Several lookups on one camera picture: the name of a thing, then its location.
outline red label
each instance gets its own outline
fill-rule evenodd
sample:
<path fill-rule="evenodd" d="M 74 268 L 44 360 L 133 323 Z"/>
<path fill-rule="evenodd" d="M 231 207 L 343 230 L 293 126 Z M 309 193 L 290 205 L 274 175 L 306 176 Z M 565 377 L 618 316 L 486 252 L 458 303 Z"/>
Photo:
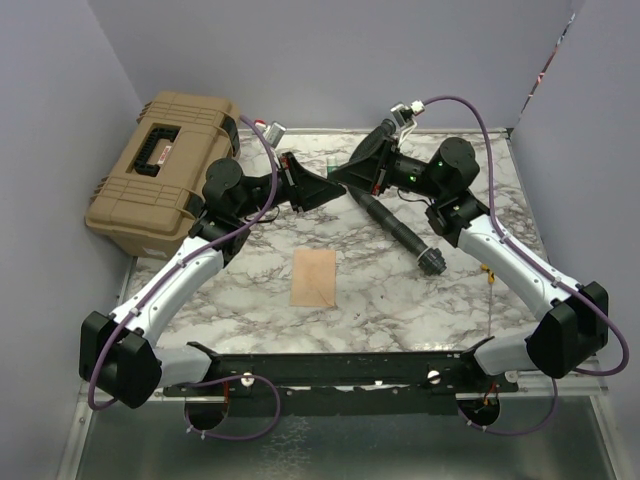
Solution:
<path fill-rule="evenodd" d="M 156 163 L 156 165 L 162 165 L 167 160 L 167 155 L 169 155 L 169 150 L 171 150 L 171 145 L 167 145 L 166 147 L 164 147 L 164 150 L 162 151 L 162 155 L 160 155 L 160 158 L 158 159 L 158 162 Z"/>

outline black cylinder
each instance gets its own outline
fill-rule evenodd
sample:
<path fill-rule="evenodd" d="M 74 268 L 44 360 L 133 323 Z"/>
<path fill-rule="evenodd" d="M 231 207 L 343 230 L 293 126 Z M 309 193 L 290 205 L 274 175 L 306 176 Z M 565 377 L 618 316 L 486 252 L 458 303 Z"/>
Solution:
<path fill-rule="evenodd" d="M 402 191 L 426 195 L 432 184 L 427 170 L 426 163 L 397 154 L 390 183 Z"/>
<path fill-rule="evenodd" d="M 427 275 L 440 275 L 447 264 L 439 248 L 429 248 L 413 230 L 398 220 L 382 203 L 361 190 L 349 188 L 349 193 L 380 226 L 389 232 L 409 252 L 418 257 L 418 266 Z"/>

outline wire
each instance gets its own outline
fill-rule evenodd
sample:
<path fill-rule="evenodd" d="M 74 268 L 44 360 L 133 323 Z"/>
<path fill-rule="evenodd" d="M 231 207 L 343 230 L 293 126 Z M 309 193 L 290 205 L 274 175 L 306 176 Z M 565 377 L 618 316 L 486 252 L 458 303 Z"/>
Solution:
<path fill-rule="evenodd" d="M 487 405 L 487 403 L 489 402 L 489 395 L 491 395 L 491 392 L 493 392 L 494 390 L 496 391 L 496 398 L 498 398 L 498 391 L 497 391 L 498 385 L 496 382 L 493 382 L 491 384 L 491 388 L 489 389 L 489 391 L 487 393 L 484 394 L 484 398 L 482 399 L 482 403 L 484 405 Z"/>
<path fill-rule="evenodd" d="M 478 425 L 477 423 L 472 422 L 469 418 L 464 414 L 464 412 L 458 407 L 458 414 L 467 421 L 467 425 L 471 428 L 475 428 L 481 432 L 490 433 L 492 435 L 499 435 L 501 437 L 520 437 L 522 435 L 528 435 L 533 432 L 537 432 L 538 430 L 542 430 L 544 427 L 551 423 L 556 411 L 558 410 L 558 384 L 555 379 L 551 379 L 551 385 L 553 386 L 553 398 L 551 399 L 551 409 L 547 416 L 542 419 L 540 423 L 537 425 L 526 428 L 524 430 L 499 430 L 497 428 L 486 427 L 482 425 Z"/>
<path fill-rule="evenodd" d="M 398 198 L 400 198 L 400 200 L 403 200 L 405 202 L 409 202 L 409 203 L 417 203 L 417 202 L 421 202 L 424 203 L 427 207 L 430 207 L 431 204 L 429 202 L 427 202 L 424 198 L 415 198 L 415 199 L 410 199 L 410 198 L 405 198 L 402 196 L 401 190 L 398 188 L 397 189 L 397 194 L 398 194 Z"/>
<path fill-rule="evenodd" d="M 210 382 L 202 382 L 202 383 L 191 383 L 191 384 L 187 384 L 187 387 L 191 387 L 191 388 L 200 388 L 200 387 L 213 387 L 214 385 L 220 385 L 221 383 L 225 383 L 225 382 L 233 382 L 235 380 L 241 380 L 243 378 L 254 378 L 264 384 L 266 384 L 271 391 L 273 392 L 273 396 L 276 399 L 276 411 L 273 414 L 273 419 L 271 420 L 271 422 L 269 422 L 269 425 L 267 425 L 266 427 L 264 427 L 262 430 L 260 430 L 257 433 L 252 433 L 250 435 L 241 435 L 241 436 L 235 436 L 235 435 L 223 435 L 220 433 L 214 433 L 211 431 L 207 431 L 207 430 L 198 430 L 197 428 L 195 428 L 192 424 L 191 424 L 191 419 L 189 418 L 189 412 L 185 409 L 184 412 L 184 419 L 187 422 L 187 433 L 190 433 L 191 431 L 197 432 L 199 433 L 201 436 L 204 437 L 209 437 L 209 438 L 217 438 L 218 440 L 231 440 L 231 441 L 235 441 L 235 442 L 244 442 L 244 441 L 248 441 L 248 440 L 255 440 L 256 438 L 260 438 L 264 435 L 266 435 L 267 433 L 269 433 L 271 430 L 273 430 L 273 428 L 277 425 L 278 420 L 280 420 L 280 410 L 281 410 L 281 401 L 280 401 L 280 394 L 278 393 L 278 389 L 276 388 L 276 386 L 268 379 L 261 377 L 260 375 L 233 375 L 231 377 L 224 377 L 224 378 L 220 378 L 218 380 L 211 380 Z"/>
<path fill-rule="evenodd" d="M 547 272 L 546 269 L 541 267 L 538 264 L 538 262 L 536 262 L 535 259 L 530 257 L 524 250 L 518 247 L 518 245 L 516 245 L 509 238 L 509 236 L 506 235 L 506 233 L 503 231 L 502 227 L 500 226 L 500 223 L 498 222 L 498 219 L 496 217 L 496 209 L 495 209 L 495 185 L 494 185 L 494 171 L 493 171 L 494 165 L 493 165 L 493 153 L 491 150 L 491 140 L 489 139 L 489 132 L 487 131 L 487 127 L 484 123 L 484 120 L 480 116 L 480 112 L 478 112 L 478 109 L 474 107 L 470 102 L 465 100 L 464 98 L 457 97 L 454 95 L 442 95 L 439 97 L 433 97 L 423 101 L 422 103 L 426 107 L 431 103 L 440 102 L 443 100 L 453 100 L 455 102 L 462 103 L 463 105 L 468 107 L 469 110 L 471 110 L 473 115 L 476 117 L 476 120 L 478 121 L 478 125 L 480 126 L 480 130 L 482 131 L 485 147 L 487 149 L 487 162 L 489 166 L 489 216 L 491 218 L 491 224 L 493 225 L 493 228 L 498 233 L 501 240 L 505 244 L 507 244 L 511 248 L 511 250 L 513 250 L 521 259 L 523 259 L 526 263 L 528 263 L 533 269 L 535 269 L 547 280 L 555 282 L 556 280 L 555 277 L 551 273 Z M 575 288 L 573 288 L 570 285 L 567 285 L 564 282 L 557 282 L 557 285 L 562 290 L 564 290 L 570 295 L 573 295 L 578 300 L 580 300 L 583 304 L 589 307 L 589 309 L 593 311 L 607 325 L 607 327 L 609 327 L 609 329 L 611 329 L 613 334 L 616 336 L 616 338 L 620 342 L 620 346 L 622 347 L 622 359 L 620 360 L 620 363 L 618 364 L 617 367 L 614 367 L 610 370 L 603 370 L 603 371 L 593 371 L 593 370 L 584 370 L 582 368 L 576 368 L 574 369 L 574 371 L 577 373 L 582 373 L 584 375 L 592 375 L 595 377 L 608 377 L 623 371 L 629 364 L 629 344 L 627 343 L 627 340 L 624 338 L 624 335 L 622 334 L 620 329 L 617 327 L 617 325 L 613 323 L 613 321 L 611 321 L 611 319 L 602 310 L 600 310 L 591 300 L 589 300 L 587 297 L 582 295 Z"/>
<path fill-rule="evenodd" d="M 96 360 L 96 365 L 93 368 L 93 372 L 91 373 L 91 379 L 89 380 L 89 391 L 88 391 L 88 395 L 87 395 L 87 403 L 89 404 L 89 407 L 92 410 L 104 410 L 108 407 L 110 407 L 111 405 L 113 405 L 114 403 L 116 403 L 116 399 L 112 398 L 106 402 L 102 402 L 102 403 L 97 403 L 96 402 L 96 387 L 97 387 L 97 383 L 98 383 L 98 376 L 100 375 L 100 371 L 102 370 L 102 366 L 104 365 L 104 361 L 107 358 L 107 355 L 109 353 L 109 350 L 111 349 L 111 347 L 113 346 L 113 344 L 115 343 L 116 339 L 118 338 L 118 336 L 124 331 L 124 329 L 126 328 L 127 324 L 129 322 L 131 322 L 131 320 L 133 320 L 135 318 L 135 315 L 133 313 L 133 311 L 135 310 L 140 310 L 142 307 L 144 307 L 147 302 L 149 302 L 149 300 L 151 300 L 151 298 L 153 298 L 153 296 L 156 294 L 156 292 L 171 278 L 173 277 L 173 275 L 180 270 L 181 268 L 184 268 L 187 266 L 187 264 L 189 262 L 191 262 L 194 258 L 196 258 L 198 255 L 200 255 L 201 253 L 210 250 L 214 247 L 217 247 L 218 245 L 221 245 L 229 240 L 231 240 L 232 238 L 236 237 L 237 235 L 240 235 L 242 232 L 245 232 L 246 230 L 248 230 L 249 228 L 251 228 L 253 225 L 257 224 L 258 221 L 267 213 L 267 211 L 271 208 L 271 204 L 273 203 L 273 199 L 276 196 L 276 190 L 278 188 L 278 164 L 276 163 L 276 159 L 273 155 L 273 151 L 271 150 L 271 145 L 269 145 L 269 143 L 267 143 L 267 141 L 265 140 L 264 136 L 262 135 L 262 133 L 260 132 L 260 130 L 258 129 L 258 127 L 256 127 L 254 125 L 254 123 L 249 120 L 249 118 L 247 118 L 244 115 L 240 115 L 240 120 L 246 124 L 251 130 L 253 130 L 253 133 L 256 134 L 256 136 L 258 137 L 258 139 L 260 140 L 260 143 L 262 143 L 262 146 L 264 147 L 265 151 L 267 152 L 267 156 L 269 157 L 269 162 L 271 163 L 271 191 L 269 192 L 269 196 L 267 197 L 267 201 L 265 202 L 264 206 L 262 207 L 262 209 L 256 214 L 255 217 L 253 217 L 249 222 L 245 223 L 244 225 L 242 225 L 240 228 L 238 228 L 237 230 L 228 233 L 227 235 L 224 235 L 200 248 L 198 248 L 197 250 L 194 250 L 192 253 L 190 253 L 189 255 L 187 255 L 186 257 L 184 257 L 183 261 L 181 264 L 175 264 L 173 267 L 171 267 L 162 277 L 160 277 L 160 279 L 155 283 L 155 285 L 153 285 L 149 291 L 147 292 L 146 295 L 144 295 L 140 301 L 136 304 L 135 308 L 132 309 L 132 312 L 129 312 L 120 322 L 120 324 L 114 329 L 113 333 L 111 334 L 111 336 L 107 339 L 107 341 L 105 342 L 104 346 L 102 347 L 102 350 L 100 351 L 100 355 L 98 355 L 98 359 Z"/>
<path fill-rule="evenodd" d="M 275 209 L 276 209 L 276 214 L 273 217 L 265 218 L 264 220 L 258 220 L 258 223 L 273 223 L 273 222 L 275 222 L 278 219 L 278 216 L 280 216 L 280 205 L 276 205 Z M 245 222 L 249 222 L 251 220 L 247 216 L 247 217 L 244 217 L 244 221 Z"/>

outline tan plastic case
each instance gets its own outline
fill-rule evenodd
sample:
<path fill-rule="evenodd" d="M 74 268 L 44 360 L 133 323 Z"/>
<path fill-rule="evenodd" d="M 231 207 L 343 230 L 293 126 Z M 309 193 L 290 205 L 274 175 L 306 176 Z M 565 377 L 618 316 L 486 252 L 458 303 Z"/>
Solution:
<path fill-rule="evenodd" d="M 96 188 L 87 226 L 131 255 L 171 258 L 202 207 L 207 168 L 240 153 L 239 115 L 224 98 L 159 93 Z"/>

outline black metal base plate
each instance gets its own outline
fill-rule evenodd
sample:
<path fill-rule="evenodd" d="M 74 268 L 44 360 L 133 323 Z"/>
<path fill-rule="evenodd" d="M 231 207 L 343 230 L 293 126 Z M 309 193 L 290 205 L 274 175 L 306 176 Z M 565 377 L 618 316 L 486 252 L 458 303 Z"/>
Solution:
<path fill-rule="evenodd" d="M 478 371 L 461 351 L 217 355 L 215 362 L 205 381 L 247 372 L 268 378 L 280 393 L 282 415 L 455 415 L 457 393 L 484 393 L 494 381 L 501 392 L 517 391 L 504 376 Z M 230 415 L 273 414 L 268 386 L 256 381 L 245 387 L 235 381 L 229 387 Z M 224 392 L 222 386 L 175 386 L 164 394 L 221 397 Z"/>

